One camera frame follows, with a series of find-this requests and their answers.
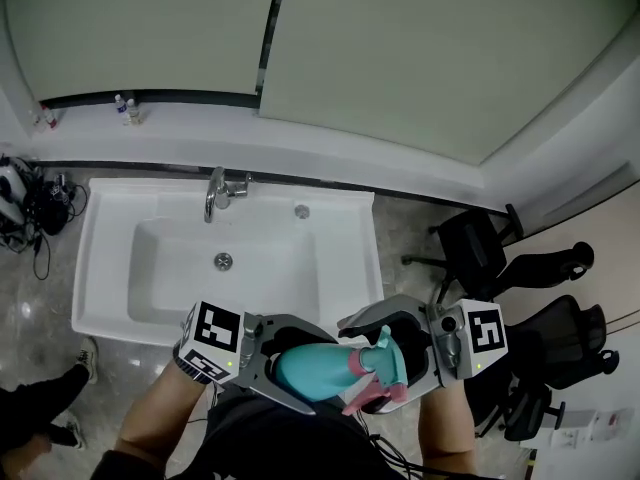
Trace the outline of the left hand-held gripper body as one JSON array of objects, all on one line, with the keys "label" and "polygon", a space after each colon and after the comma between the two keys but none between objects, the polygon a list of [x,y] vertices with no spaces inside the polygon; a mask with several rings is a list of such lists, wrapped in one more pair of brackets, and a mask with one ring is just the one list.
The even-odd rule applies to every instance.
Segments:
[{"label": "left hand-held gripper body", "polygon": [[245,311],[196,303],[177,342],[177,366],[200,383],[234,381],[256,352],[261,321]]}]

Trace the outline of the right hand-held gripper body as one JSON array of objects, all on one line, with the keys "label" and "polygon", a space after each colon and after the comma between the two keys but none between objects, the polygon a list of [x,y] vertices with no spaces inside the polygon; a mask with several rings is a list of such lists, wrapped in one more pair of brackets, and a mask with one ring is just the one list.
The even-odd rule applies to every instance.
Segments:
[{"label": "right hand-held gripper body", "polygon": [[459,299],[446,308],[433,305],[427,321],[443,387],[482,373],[508,352],[496,303]]}]

